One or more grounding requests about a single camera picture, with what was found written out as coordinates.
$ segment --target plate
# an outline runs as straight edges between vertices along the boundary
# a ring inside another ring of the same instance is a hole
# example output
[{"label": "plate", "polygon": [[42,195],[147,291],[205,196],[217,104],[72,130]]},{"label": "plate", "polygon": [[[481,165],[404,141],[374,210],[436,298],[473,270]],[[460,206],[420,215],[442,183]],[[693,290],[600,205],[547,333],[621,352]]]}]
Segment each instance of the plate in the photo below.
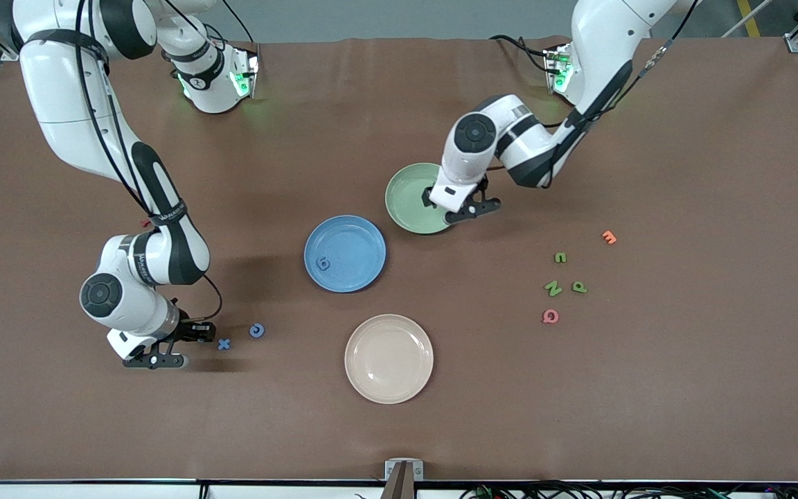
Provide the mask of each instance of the plate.
[{"label": "plate", "polygon": [[365,320],[346,343],[346,377],[355,391],[379,404],[417,395],[433,373],[433,345],[417,322],[402,315]]},{"label": "plate", "polygon": [[303,250],[303,262],[313,281],[337,293],[368,286],[386,261],[384,236],[373,223],[355,215],[340,215],[319,224]]},{"label": "plate", "polygon": [[387,184],[384,201],[390,218],[399,227],[415,234],[435,234],[446,230],[447,209],[424,206],[424,189],[436,183],[439,165],[431,162],[410,164],[397,171]]}]

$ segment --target yellow floor line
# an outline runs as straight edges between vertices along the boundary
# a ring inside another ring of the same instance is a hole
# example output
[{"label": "yellow floor line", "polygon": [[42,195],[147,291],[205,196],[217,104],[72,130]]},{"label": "yellow floor line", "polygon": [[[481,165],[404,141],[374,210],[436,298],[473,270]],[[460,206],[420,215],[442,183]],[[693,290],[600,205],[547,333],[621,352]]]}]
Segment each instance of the yellow floor line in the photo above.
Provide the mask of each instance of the yellow floor line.
[{"label": "yellow floor line", "polygon": [[[750,13],[750,2],[747,0],[738,0],[738,9],[741,10],[741,17],[744,18]],[[756,27],[756,20],[750,19],[744,23],[744,27],[747,28],[747,36],[748,37],[759,37],[759,28]]]}]

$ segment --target wire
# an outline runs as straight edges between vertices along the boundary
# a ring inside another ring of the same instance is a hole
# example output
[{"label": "wire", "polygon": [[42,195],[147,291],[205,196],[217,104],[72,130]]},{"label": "wire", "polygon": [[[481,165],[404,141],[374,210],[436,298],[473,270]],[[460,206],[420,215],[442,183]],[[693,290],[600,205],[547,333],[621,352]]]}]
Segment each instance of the wire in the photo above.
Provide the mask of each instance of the wire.
[{"label": "wire", "polygon": [[497,492],[500,492],[501,495],[504,496],[504,499],[518,499],[516,496],[513,495],[512,492],[510,492],[507,489],[497,489]]},{"label": "wire", "polygon": [[218,294],[218,309],[215,310],[212,315],[206,315],[205,317],[197,317],[195,319],[184,319],[181,322],[205,322],[206,320],[213,319],[218,316],[218,313],[221,313],[221,309],[224,308],[224,295],[221,294],[221,290],[218,290],[218,285],[215,284],[214,281],[208,275],[202,275],[202,277],[209,282],[211,285],[212,290]]},{"label": "wire", "polygon": [[[76,32],[82,32],[82,9],[85,8],[85,0],[79,0],[79,7],[76,10]],[[97,117],[94,116],[94,107],[91,104],[91,94],[88,92],[88,82],[85,82],[85,64],[82,63],[82,47],[76,45],[76,66],[79,67],[79,83],[82,85],[82,95],[85,96],[85,105],[88,110],[88,115],[91,117],[91,124],[94,126],[94,132],[98,136],[98,142],[102,149],[104,149],[104,154],[107,155],[107,160],[110,161],[110,166],[113,167],[113,171],[115,172],[116,176],[119,177],[121,184],[127,190],[127,193],[134,198],[134,201],[143,208],[143,211],[149,213],[148,209],[146,208],[145,203],[140,201],[140,198],[137,197],[136,193],[131,190],[129,184],[125,180],[125,177],[119,170],[119,167],[116,166],[116,161],[113,159],[113,155],[110,154],[110,149],[107,147],[107,142],[104,140],[104,134],[100,131],[100,124],[98,123]]]},{"label": "wire", "polygon": [[682,32],[682,28],[684,28],[685,23],[688,22],[688,18],[691,17],[691,13],[694,12],[694,8],[697,7],[697,6],[698,6],[698,1],[697,0],[695,0],[693,3],[691,3],[691,7],[688,8],[688,12],[685,13],[685,17],[682,19],[682,22],[679,23],[679,28],[677,28],[675,33],[672,35],[671,40],[675,40],[675,38],[678,37],[679,33]]},{"label": "wire", "polygon": [[252,42],[252,44],[253,44],[254,43],[254,38],[251,37],[251,33],[248,32],[248,28],[246,28],[245,23],[242,22],[241,18],[236,14],[236,11],[232,10],[232,7],[230,6],[230,3],[227,2],[227,0],[224,0],[224,5],[227,6],[228,9],[230,9],[230,13],[234,16],[234,18],[236,18],[238,24],[240,24],[240,26],[242,26],[242,29],[244,29],[245,34],[248,35],[248,41]]},{"label": "wire", "polygon": [[[679,497],[681,499],[714,499],[718,497],[710,489],[704,486],[690,486],[697,489],[679,489],[679,487],[640,487],[639,489],[618,489],[612,491],[610,499],[668,499],[669,497]],[[766,492],[772,492],[774,499],[798,499],[798,486],[780,487],[768,483],[739,482],[731,489],[719,489],[719,496],[731,499],[733,493],[738,492],[741,487],[765,487]],[[570,496],[573,499],[605,499],[601,491],[593,489],[583,483],[564,482],[560,480],[543,480],[538,482],[527,482],[520,484],[519,489],[523,490],[522,499],[557,499],[558,497]],[[475,496],[469,496],[471,491],[476,491]],[[479,485],[476,489],[468,489],[463,493],[461,499],[513,499],[512,493],[501,487],[487,487]]]},{"label": "wire", "polygon": [[[88,0],[88,12],[94,12],[94,0]],[[89,21],[88,21],[88,31],[91,34],[91,38],[94,37],[94,16],[89,14]],[[123,158],[125,158],[125,166],[127,171],[131,174],[131,180],[134,181],[134,190],[137,193],[137,197],[140,198],[140,202],[142,203],[143,211],[146,212],[148,217],[152,217],[152,211],[149,206],[146,204],[146,199],[143,199],[143,191],[140,189],[140,184],[137,182],[137,176],[135,174],[134,165],[131,164],[131,160],[129,159],[129,155],[127,155],[127,146],[125,146],[125,138],[123,133],[121,133],[121,126],[119,124],[119,114],[116,113],[116,105],[113,99],[113,95],[107,95],[107,102],[110,105],[110,114],[113,116],[113,124],[114,128],[116,129],[116,136],[119,139],[119,146],[121,151],[123,151]]]},{"label": "wire", "polygon": [[601,113],[597,114],[597,116],[602,116],[602,114],[605,114],[608,111],[611,111],[615,107],[617,107],[618,103],[621,102],[621,99],[627,97],[627,94],[630,93],[631,89],[633,89],[633,87],[636,86],[636,83],[639,83],[639,80],[641,80],[641,79],[642,79],[642,75],[641,74],[640,75],[636,75],[636,78],[633,79],[633,83],[630,83],[630,86],[627,87],[626,89],[624,89],[624,91],[621,92],[621,94],[618,95],[618,97],[614,99],[614,102],[612,102],[612,104],[611,104],[611,108],[608,108],[608,110],[602,111]]},{"label": "wire", "polygon": [[522,37],[519,37],[519,43],[522,44],[522,48],[525,51],[525,55],[529,57],[529,60],[531,61],[532,64],[535,65],[535,67],[537,67],[541,71],[544,71],[545,73],[550,73],[551,75],[558,75],[560,73],[560,70],[558,69],[550,69],[550,67],[541,66],[540,64],[538,64],[538,61],[535,60],[535,56],[531,55],[532,50],[529,49],[529,45],[525,44],[525,40]]},{"label": "wire", "polygon": [[[520,50],[523,50],[523,51],[528,51],[528,53],[530,53],[532,55],[539,55],[539,56],[544,55],[544,51],[536,51],[534,49],[530,49],[526,45],[523,45],[522,42],[513,40],[513,38],[507,37],[507,35],[494,35],[494,37],[488,38],[488,40],[504,40],[504,41],[510,42],[511,44],[515,45],[517,49],[520,49]],[[554,49],[556,47],[559,47],[560,45],[564,45],[564,44],[552,45],[550,47],[545,48],[544,50],[548,51],[548,50]]]},{"label": "wire", "polygon": [[[535,60],[535,55],[536,56],[540,56],[540,57],[544,57],[544,51],[536,51],[534,49],[530,49],[529,45],[526,44],[525,39],[522,38],[522,37],[519,37],[518,41],[517,40],[513,40],[513,38],[507,37],[507,35],[494,35],[494,37],[491,37],[489,39],[490,40],[504,40],[504,41],[510,42],[511,44],[515,45],[515,47],[517,49],[523,51],[525,53],[525,55],[529,57],[529,60],[531,61],[532,64],[535,65],[535,67],[537,67],[541,71],[544,71],[545,73],[550,73],[551,75],[558,75],[560,73],[560,72],[558,72],[557,69],[548,69],[548,67],[541,66],[540,64],[538,64],[538,61]],[[558,47],[560,45],[552,45],[551,47],[547,47],[544,50],[548,51],[548,50],[554,49],[554,48],[556,48],[556,47]]]},{"label": "wire", "polygon": [[211,31],[215,32],[215,35],[209,35],[210,38],[213,38],[219,42],[224,42],[226,44],[227,40],[221,35],[219,29],[215,28],[214,26],[210,25],[209,23],[202,23],[205,26],[205,29],[210,29]]}]

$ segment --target table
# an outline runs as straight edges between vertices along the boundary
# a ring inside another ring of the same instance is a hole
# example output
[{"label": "table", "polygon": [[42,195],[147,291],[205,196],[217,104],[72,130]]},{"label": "table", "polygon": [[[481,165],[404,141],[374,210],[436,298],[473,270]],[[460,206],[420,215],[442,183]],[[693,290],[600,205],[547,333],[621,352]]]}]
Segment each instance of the table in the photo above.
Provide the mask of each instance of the table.
[{"label": "table", "polygon": [[[159,58],[117,62],[113,80],[209,242],[232,348],[182,345],[182,371],[121,366],[76,298],[143,214],[51,154],[4,65],[0,479],[367,479],[412,455],[430,479],[798,480],[798,54],[781,39],[678,41],[552,189],[496,173],[500,212],[427,237],[384,208],[399,168],[439,161],[489,95],[516,92],[544,122],[567,111],[515,49],[267,45],[257,99],[219,116]],[[344,213],[389,248],[351,295],[320,290],[301,259]],[[203,283],[162,292],[190,313],[216,305]],[[548,308],[560,322],[541,323]],[[342,366],[380,313],[417,320],[435,351],[428,386],[395,407]]]}]

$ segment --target black cable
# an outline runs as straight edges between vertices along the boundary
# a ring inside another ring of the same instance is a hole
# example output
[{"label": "black cable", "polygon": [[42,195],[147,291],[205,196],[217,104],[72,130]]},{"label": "black cable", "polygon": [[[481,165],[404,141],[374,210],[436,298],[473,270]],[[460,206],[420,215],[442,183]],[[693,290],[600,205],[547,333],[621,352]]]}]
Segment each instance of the black cable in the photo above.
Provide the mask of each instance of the black cable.
[{"label": "black cable", "polygon": [[[544,71],[545,73],[550,73],[551,75],[558,75],[560,73],[556,69],[548,69],[548,67],[541,66],[540,64],[538,64],[538,61],[535,60],[534,56],[536,55],[536,56],[544,57],[544,51],[536,51],[536,50],[534,50],[532,48],[529,48],[529,45],[526,44],[525,39],[522,38],[522,37],[519,37],[519,40],[517,41],[517,40],[513,40],[513,38],[507,37],[507,35],[494,35],[494,37],[488,38],[488,40],[504,40],[504,41],[510,42],[517,49],[523,51],[525,53],[525,55],[529,57],[529,60],[531,61],[531,63],[534,64],[535,67],[537,67],[541,71]],[[556,48],[558,46],[560,46],[560,45],[553,45],[552,47],[547,47],[544,50],[548,51],[548,50],[554,49],[554,48]]]},{"label": "black cable", "polygon": [[525,55],[529,57],[529,60],[535,65],[535,67],[541,71],[544,71],[545,73],[550,73],[551,75],[558,75],[560,73],[560,70],[558,69],[550,69],[550,67],[541,66],[538,64],[538,61],[535,60],[535,56],[531,55],[532,50],[529,48],[529,45],[525,44],[524,38],[519,37],[519,43],[522,44],[522,50],[525,51]]},{"label": "black cable", "polygon": [[[556,124],[556,125],[544,125],[544,126],[559,126],[560,124],[562,124],[562,123],[559,123],[559,124]],[[585,485],[583,483],[580,483],[580,484],[577,484],[577,487],[579,487],[579,489],[582,492],[586,492],[587,490],[589,490],[590,492],[595,493],[596,497],[598,497],[598,499],[605,499],[602,496],[602,493],[599,492],[599,490],[593,489],[593,487],[590,487],[589,485]]]},{"label": "black cable", "polygon": [[466,489],[465,491],[463,491],[463,493],[461,493],[460,497],[457,498],[457,499],[466,499],[466,495],[468,493],[471,493],[471,492],[475,493],[472,496],[472,499],[479,499],[479,486],[478,485],[473,487],[472,489]]},{"label": "black cable", "polygon": [[[94,0],[88,0],[88,12],[94,12]],[[88,16],[88,31],[91,35],[91,38],[94,38],[94,16],[89,13]],[[137,182],[137,176],[134,173],[135,168],[131,164],[130,156],[127,155],[127,146],[125,146],[125,138],[123,133],[121,133],[121,126],[119,124],[119,114],[116,113],[116,104],[113,99],[113,95],[107,94],[107,101],[110,105],[110,114],[113,116],[113,124],[114,128],[116,129],[116,138],[119,139],[119,146],[121,147],[121,152],[123,152],[123,158],[125,159],[125,166],[127,167],[127,171],[131,174],[131,180],[134,182],[134,191],[137,193],[137,197],[140,198],[140,202],[143,203],[143,211],[146,212],[148,217],[152,217],[153,212],[146,204],[146,199],[143,198],[143,190],[140,189],[140,184]]]},{"label": "black cable", "polygon": [[[82,9],[85,8],[85,0],[79,0],[79,7],[76,10],[76,32],[82,32]],[[131,186],[127,184],[125,177],[119,170],[119,167],[116,166],[116,161],[113,159],[113,155],[110,154],[110,149],[107,147],[107,142],[104,140],[104,134],[100,131],[100,124],[98,123],[97,117],[94,116],[94,107],[91,104],[91,95],[88,92],[88,82],[85,82],[85,64],[82,63],[82,48],[79,45],[76,45],[76,66],[79,68],[79,83],[82,85],[82,95],[85,96],[85,105],[88,110],[88,115],[91,117],[91,124],[94,126],[94,132],[98,136],[98,142],[102,149],[104,149],[104,154],[107,155],[107,160],[110,161],[110,166],[113,167],[113,171],[115,172],[116,176],[119,177],[121,184],[127,190],[127,193],[134,198],[134,201],[143,208],[144,212],[149,212],[146,208],[146,204],[140,201],[140,198],[135,195],[134,191],[131,190]]]},{"label": "black cable", "polygon": [[636,78],[633,79],[633,83],[630,83],[630,86],[627,87],[626,89],[624,89],[624,91],[621,92],[621,94],[618,95],[618,97],[614,99],[614,102],[612,102],[611,107],[609,107],[608,110],[602,111],[602,113],[597,114],[597,116],[602,116],[602,114],[605,114],[608,111],[613,110],[615,107],[617,107],[618,103],[621,102],[621,99],[623,99],[624,97],[627,97],[627,94],[630,93],[631,89],[633,89],[633,87],[636,86],[636,83],[639,83],[639,80],[641,80],[641,79],[642,79],[642,75],[641,74],[640,75],[636,75]]},{"label": "black cable", "polygon": [[238,24],[240,24],[240,26],[242,26],[242,29],[244,29],[245,34],[248,35],[248,41],[252,42],[252,44],[253,44],[254,43],[254,38],[251,37],[251,33],[248,32],[248,28],[246,28],[245,23],[242,22],[241,18],[238,16],[238,14],[236,14],[236,11],[232,10],[232,7],[230,6],[230,3],[227,2],[227,0],[224,0],[224,5],[227,6],[228,9],[230,9],[230,13],[234,16],[234,18],[236,18]]},{"label": "black cable", "polygon": [[205,322],[206,320],[213,319],[218,316],[218,313],[221,313],[221,309],[224,308],[224,295],[221,294],[221,290],[218,290],[218,285],[215,284],[214,281],[208,275],[202,275],[202,278],[209,282],[211,285],[212,290],[218,294],[218,309],[215,310],[212,315],[206,315],[205,317],[197,317],[195,319],[184,319],[181,322]]},{"label": "black cable", "polygon": [[538,495],[540,493],[537,489],[532,489],[530,486],[520,487],[522,490],[522,499],[541,499]]},{"label": "black cable", "polygon": [[497,489],[497,492],[500,492],[501,495],[504,496],[504,499],[519,499],[516,495],[513,495],[513,492],[510,492],[507,489]]},{"label": "black cable", "polygon": [[744,482],[738,483],[738,485],[736,485],[736,486],[734,487],[734,489],[732,489],[732,490],[729,490],[729,491],[728,491],[728,493],[735,493],[735,492],[738,492],[738,489],[740,489],[741,487],[744,487]]},{"label": "black cable", "polygon": [[209,35],[210,38],[213,38],[219,42],[224,42],[226,44],[227,40],[223,35],[221,35],[221,31],[219,31],[219,29],[206,22],[202,23],[202,25],[205,26],[205,29],[210,29],[211,31],[215,32],[215,35]]},{"label": "black cable", "polygon": [[[684,499],[705,499],[706,496],[705,492],[685,492],[683,490],[677,489],[677,487],[661,487],[661,489],[647,490],[651,490],[651,492],[640,493],[640,495],[630,497],[630,499],[646,499],[648,497],[657,497],[660,499],[662,496],[683,497]],[[630,492],[634,491],[625,491],[621,496],[621,499],[625,499],[627,494]]]},{"label": "black cable", "polygon": [[697,7],[697,6],[698,6],[698,1],[697,0],[695,0],[693,3],[691,3],[691,7],[688,8],[688,12],[685,13],[685,17],[682,19],[682,22],[679,23],[679,28],[677,28],[675,33],[672,35],[671,40],[675,40],[675,38],[678,37],[679,33],[682,32],[682,28],[684,28],[685,23],[688,22],[688,18],[691,17],[691,13],[694,12],[694,8]]},{"label": "black cable", "polygon": [[[541,56],[541,57],[544,56],[544,51],[536,51],[535,49],[530,49],[526,45],[523,45],[521,42],[519,42],[517,40],[513,40],[513,38],[507,37],[507,35],[494,35],[494,37],[488,38],[488,40],[504,40],[504,41],[510,42],[511,44],[515,45],[516,48],[519,49],[519,50],[528,51],[528,53],[530,53],[531,55],[538,55],[538,56]],[[551,46],[545,48],[544,50],[545,51],[552,50],[552,49],[554,49],[556,47],[560,47],[561,45],[564,45],[564,44],[551,45]]]},{"label": "black cable", "polygon": [[[546,184],[546,186],[544,186],[544,188],[545,189],[550,189],[550,186],[551,186],[552,182],[553,182],[553,166],[551,165],[551,167],[550,167],[550,180],[547,181],[547,184]],[[577,487],[576,485],[573,485],[573,484],[570,484],[570,483],[566,483],[566,482],[563,482],[563,481],[547,480],[547,481],[541,482],[540,486],[541,487],[548,487],[549,489],[556,490],[557,492],[554,493],[551,496],[552,498],[555,498],[557,496],[562,495],[563,493],[566,493],[568,496],[572,496],[573,499],[578,499],[578,496],[575,494],[576,492],[580,493],[581,496],[585,496],[586,497],[585,493],[583,493],[583,491],[580,490],[580,487]]]}]

